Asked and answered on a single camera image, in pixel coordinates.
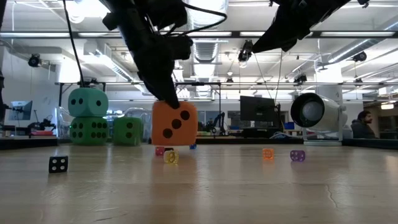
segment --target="ceiling beam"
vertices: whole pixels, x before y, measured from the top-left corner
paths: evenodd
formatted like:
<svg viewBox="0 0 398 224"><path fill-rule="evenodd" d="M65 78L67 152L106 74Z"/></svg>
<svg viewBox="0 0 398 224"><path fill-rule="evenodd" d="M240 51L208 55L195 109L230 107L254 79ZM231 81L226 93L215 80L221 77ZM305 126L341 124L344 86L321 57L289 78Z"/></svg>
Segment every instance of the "ceiling beam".
<svg viewBox="0 0 398 224"><path fill-rule="evenodd" d="M264 31L200 31L192 32L193 39L258 39ZM72 32L74 39L121 39L119 32ZM68 32L0 32L2 39L68 39ZM314 30L306 39L398 39L398 31L385 30Z"/></svg>

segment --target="orange die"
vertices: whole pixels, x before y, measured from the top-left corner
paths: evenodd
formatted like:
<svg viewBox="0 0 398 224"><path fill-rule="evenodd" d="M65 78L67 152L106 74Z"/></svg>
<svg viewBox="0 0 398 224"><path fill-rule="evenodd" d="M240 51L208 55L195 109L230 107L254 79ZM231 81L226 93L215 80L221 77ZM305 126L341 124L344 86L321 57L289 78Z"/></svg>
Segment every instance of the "orange die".
<svg viewBox="0 0 398 224"><path fill-rule="evenodd" d="M164 101L154 103L152 109L152 144L157 146L187 146L194 144L198 132L195 106L180 102L173 109Z"/></svg>
<svg viewBox="0 0 398 224"><path fill-rule="evenodd" d="M274 159L274 149L263 149L262 150L263 159Z"/></svg>

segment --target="purple translucent die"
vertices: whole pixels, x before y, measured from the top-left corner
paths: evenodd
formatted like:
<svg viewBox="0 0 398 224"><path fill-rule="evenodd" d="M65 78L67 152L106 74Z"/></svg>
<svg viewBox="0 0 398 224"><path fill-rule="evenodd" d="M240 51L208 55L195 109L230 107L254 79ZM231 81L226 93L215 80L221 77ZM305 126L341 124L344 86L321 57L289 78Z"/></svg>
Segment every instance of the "purple translucent die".
<svg viewBox="0 0 398 224"><path fill-rule="evenodd" d="M294 162L303 162L305 160L305 152L303 150L293 150L290 152L290 158Z"/></svg>

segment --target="person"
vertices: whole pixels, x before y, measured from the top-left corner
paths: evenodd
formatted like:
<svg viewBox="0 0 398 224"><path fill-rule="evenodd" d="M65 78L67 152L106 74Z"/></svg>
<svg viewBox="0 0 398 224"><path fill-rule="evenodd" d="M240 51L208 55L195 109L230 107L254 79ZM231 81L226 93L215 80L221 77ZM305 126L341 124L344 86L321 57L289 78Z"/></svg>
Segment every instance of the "person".
<svg viewBox="0 0 398 224"><path fill-rule="evenodd" d="M360 112L358 114L358 118L353 120L353 123L351 124L354 138L376 138L373 130L368 125L372 123L372 120L372 114L369 111Z"/></svg>

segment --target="green die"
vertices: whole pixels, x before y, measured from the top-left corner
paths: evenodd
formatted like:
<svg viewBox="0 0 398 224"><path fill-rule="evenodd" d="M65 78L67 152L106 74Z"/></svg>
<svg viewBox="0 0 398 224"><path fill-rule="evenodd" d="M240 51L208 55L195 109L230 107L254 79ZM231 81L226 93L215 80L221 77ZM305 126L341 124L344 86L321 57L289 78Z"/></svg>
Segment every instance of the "green die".
<svg viewBox="0 0 398 224"><path fill-rule="evenodd" d="M113 122L113 143L126 146L141 144L143 130L141 119L121 117Z"/></svg>
<svg viewBox="0 0 398 224"><path fill-rule="evenodd" d="M109 127L104 118L75 118L69 133L74 144L95 146L106 143Z"/></svg>
<svg viewBox="0 0 398 224"><path fill-rule="evenodd" d="M74 117L102 117L108 110L106 93L94 88L73 90L68 99L70 115Z"/></svg>

